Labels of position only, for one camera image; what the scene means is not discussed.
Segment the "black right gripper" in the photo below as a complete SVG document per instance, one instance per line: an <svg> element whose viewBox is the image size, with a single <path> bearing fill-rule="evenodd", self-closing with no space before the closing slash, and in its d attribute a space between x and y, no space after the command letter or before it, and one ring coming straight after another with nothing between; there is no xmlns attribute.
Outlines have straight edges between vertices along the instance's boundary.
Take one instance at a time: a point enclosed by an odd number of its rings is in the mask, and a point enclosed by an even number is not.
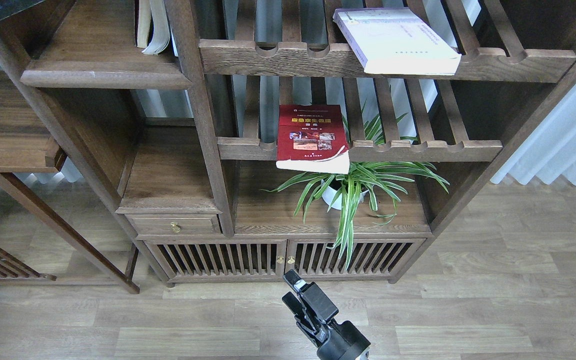
<svg viewBox="0 0 576 360"><path fill-rule="evenodd" d="M320 360L367 360L370 342L346 320L339 324L334 316L339 310L315 282L307 283L290 269L283 279L294 291L281 297L291 310L297 327L317 347Z"/></svg>

